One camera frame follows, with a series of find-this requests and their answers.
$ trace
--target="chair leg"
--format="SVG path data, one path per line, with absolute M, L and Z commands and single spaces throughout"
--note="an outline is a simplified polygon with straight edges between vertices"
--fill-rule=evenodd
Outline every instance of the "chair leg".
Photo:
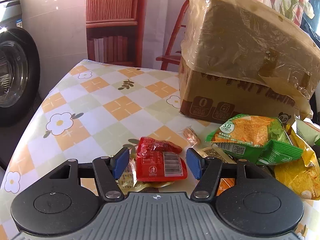
M 161 64 L 161 70 L 167 70 L 168 62 L 163 61 Z

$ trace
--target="panda logo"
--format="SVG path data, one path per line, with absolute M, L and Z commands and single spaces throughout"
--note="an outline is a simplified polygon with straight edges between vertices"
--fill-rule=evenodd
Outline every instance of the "panda logo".
M 291 115 L 288 114 L 284 114 L 284 113 L 280 113 L 278 116 L 279 120 L 281 121 L 281 123 L 283 124 L 287 124 L 287 122 L 289 121 L 289 119 L 291 118 Z

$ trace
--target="chair seat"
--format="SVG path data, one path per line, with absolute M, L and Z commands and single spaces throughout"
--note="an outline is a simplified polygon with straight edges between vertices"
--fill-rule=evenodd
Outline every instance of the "chair seat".
M 168 62 L 175 65 L 180 65 L 180 55 L 162 55 L 160 57 L 156 57 L 156 61 Z

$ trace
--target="table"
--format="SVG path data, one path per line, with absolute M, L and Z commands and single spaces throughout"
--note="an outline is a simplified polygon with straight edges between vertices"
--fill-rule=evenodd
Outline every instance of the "table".
M 187 118 L 179 107 L 175 72 L 81 61 L 50 91 L 11 158 L 0 187 L 0 239 L 18 232 L 10 215 L 14 197 L 64 161 L 111 156 L 142 136 L 176 143 L 184 158 L 189 145 L 180 130 L 191 125 L 204 142 L 219 127 Z M 188 174 L 160 192 L 190 194 L 197 181 Z M 82 186 L 96 190 L 92 179 Z M 304 207 L 297 232 L 301 239 L 320 239 L 320 202 L 304 200 Z

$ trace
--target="white book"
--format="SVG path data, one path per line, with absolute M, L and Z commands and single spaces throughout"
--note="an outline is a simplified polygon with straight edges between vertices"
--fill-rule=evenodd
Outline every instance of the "white book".
M 93 39 L 94 41 L 94 57 L 95 61 L 99 62 L 99 42 L 98 39 Z
M 98 39 L 99 43 L 99 62 L 104 63 L 104 44 L 103 38 Z

